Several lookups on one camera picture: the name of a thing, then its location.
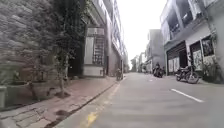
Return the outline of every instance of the person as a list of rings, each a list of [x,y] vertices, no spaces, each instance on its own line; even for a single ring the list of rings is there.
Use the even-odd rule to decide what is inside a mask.
[[[160,68],[160,65],[158,62],[156,63],[156,68]]]

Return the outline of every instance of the motorcycle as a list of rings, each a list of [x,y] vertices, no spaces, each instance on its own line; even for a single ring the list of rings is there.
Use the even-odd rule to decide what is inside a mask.
[[[117,79],[117,81],[120,81],[120,80],[123,79],[123,75],[122,75],[121,71],[117,71],[117,73],[116,73],[116,79]]]
[[[199,75],[195,72],[195,66],[187,66],[185,68],[180,68],[176,74],[176,80],[181,81],[185,79],[187,83],[196,84],[199,80]]]
[[[162,78],[163,77],[163,71],[162,71],[162,69],[159,68],[159,66],[156,66],[156,68],[153,69],[153,75],[155,77]]]

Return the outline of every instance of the scooter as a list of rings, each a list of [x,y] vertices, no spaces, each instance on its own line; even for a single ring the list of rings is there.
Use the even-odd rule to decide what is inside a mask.
[[[195,72],[194,65],[178,69],[177,74],[176,74],[176,80],[181,81],[182,79],[185,79],[190,84],[198,83],[199,75]]]
[[[153,75],[155,77],[162,78],[163,77],[163,71],[162,71],[162,69],[159,68],[158,66],[156,66],[156,68],[153,69]]]

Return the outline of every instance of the parked motorcycle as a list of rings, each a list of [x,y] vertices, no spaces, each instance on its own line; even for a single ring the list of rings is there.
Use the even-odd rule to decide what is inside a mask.
[[[182,79],[185,79],[190,84],[198,83],[199,75],[195,72],[194,65],[178,69],[176,74],[176,80],[181,81]]]
[[[123,75],[121,73],[121,70],[117,70],[116,72],[116,78],[117,78],[117,81],[120,81],[123,79]]]

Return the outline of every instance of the white lane marking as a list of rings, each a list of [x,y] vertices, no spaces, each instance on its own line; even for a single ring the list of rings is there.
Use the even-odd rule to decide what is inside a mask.
[[[192,100],[195,100],[195,101],[197,101],[197,102],[199,102],[199,103],[203,103],[203,102],[204,102],[203,100],[200,100],[200,99],[195,98],[195,97],[193,97],[193,96],[187,95],[187,94],[185,94],[185,93],[183,93],[183,92],[181,92],[181,91],[178,91],[178,90],[176,90],[176,89],[171,89],[171,90],[174,91],[174,92],[176,92],[176,93],[178,93],[178,94],[181,94],[181,95],[183,95],[183,96],[186,96],[186,97],[188,97],[188,98],[190,98],[190,99],[192,99]]]

